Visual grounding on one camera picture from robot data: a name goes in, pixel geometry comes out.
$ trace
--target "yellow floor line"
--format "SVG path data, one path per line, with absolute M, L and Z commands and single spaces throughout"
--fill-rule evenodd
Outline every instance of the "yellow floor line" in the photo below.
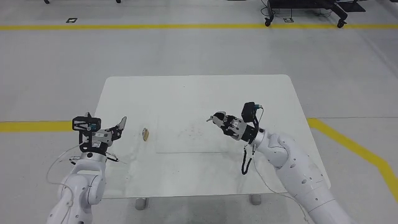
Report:
M 307 121 L 308 125 L 311 128 L 317 129 L 324 135 L 328 136 L 332 140 L 338 142 L 345 148 L 349 149 L 353 153 L 357 154 L 369 163 L 376 166 L 379 169 L 379 172 L 386 182 L 389 190 L 391 191 L 391 194 L 394 196 L 396 202 L 398 202 L 398 178 L 394 175 L 394 171 L 383 158 L 373 154 L 371 151 L 367 150 L 365 147 L 360 146 L 352 139 L 347 138 L 341 133 L 335 131 L 333 128 L 329 127 L 319 119 L 307 119 Z
M 360 146 L 352 139 L 347 138 L 335 131 L 319 119 L 307 119 L 308 125 L 315 128 L 332 140 L 341 144 L 353 153 L 362 157 L 379 169 L 384 181 L 386 182 L 391 194 L 398 202 L 398 178 L 390 165 L 381 157 Z M 72 131 L 71 121 L 36 121 L 36 122 L 0 122 L 0 133 L 29 133 L 29 132 L 68 132 Z
M 111 24 L 0 26 L 0 30 L 265 29 L 264 24 Z M 272 24 L 271 29 L 338 29 L 336 24 Z M 344 29 L 398 29 L 398 24 L 346 24 Z
M 0 133 L 72 131 L 71 121 L 0 122 Z

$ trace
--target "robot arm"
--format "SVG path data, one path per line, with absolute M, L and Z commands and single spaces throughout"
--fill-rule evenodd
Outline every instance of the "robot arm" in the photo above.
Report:
M 284 134 L 271 134 L 256 126 L 256 122 L 252 121 L 256 108 L 261 106 L 246 103 L 243 119 L 217 112 L 209 120 L 225 135 L 246 141 L 254 150 L 263 153 L 275 167 L 285 189 L 306 209 L 316 224 L 355 224 L 329 191 L 318 166 L 292 138 Z
M 89 113 L 73 119 L 73 129 L 79 131 L 82 154 L 62 180 L 58 189 L 60 200 L 50 212 L 47 224 L 89 224 L 93 221 L 91 206 L 102 200 L 106 185 L 106 150 L 121 137 L 126 120 L 124 117 L 115 127 L 100 129 L 101 120 L 92 118 Z

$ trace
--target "gray floor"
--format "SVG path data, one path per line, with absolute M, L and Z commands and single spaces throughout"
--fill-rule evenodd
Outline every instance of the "gray floor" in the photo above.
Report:
M 361 3 L 349 24 L 396 24 L 398 6 Z M 0 25 L 262 23 L 259 1 L 0 1 Z M 293 11 L 295 22 L 335 23 Z M 281 11 L 275 22 L 290 11 Z M 132 75 L 278 74 L 291 77 L 308 118 L 322 120 L 383 157 L 398 174 L 398 30 L 152 29 L 0 32 L 0 121 L 68 120 L 94 112 L 105 80 Z M 378 170 L 313 130 L 331 190 L 358 223 L 396 223 L 397 202 Z M 0 222 L 43 223 L 57 188 L 45 183 L 51 162 L 75 133 L 0 134 Z M 59 163 L 54 179 L 70 170 Z M 264 195 L 103 200 L 96 223 L 304 223 L 290 200 Z

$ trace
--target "tabletop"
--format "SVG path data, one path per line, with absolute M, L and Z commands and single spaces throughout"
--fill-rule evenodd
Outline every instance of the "tabletop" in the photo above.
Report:
M 240 118 L 245 102 L 264 108 L 260 127 L 291 135 L 330 181 L 287 75 L 110 77 L 95 116 L 108 128 L 127 116 L 122 138 L 108 149 L 104 198 L 264 194 L 251 164 L 241 173 L 245 142 L 206 120 L 217 111 Z M 149 130 L 147 141 L 142 130 Z M 261 153 L 254 156 L 268 186 L 286 192 Z

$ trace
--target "table leg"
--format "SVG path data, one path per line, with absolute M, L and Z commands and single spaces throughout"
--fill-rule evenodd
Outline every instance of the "table leg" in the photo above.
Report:
M 250 203 L 253 204 L 254 206 L 258 206 L 261 204 L 261 195 L 250 195 Z
M 136 199 L 136 210 L 144 210 L 148 204 L 148 198 Z

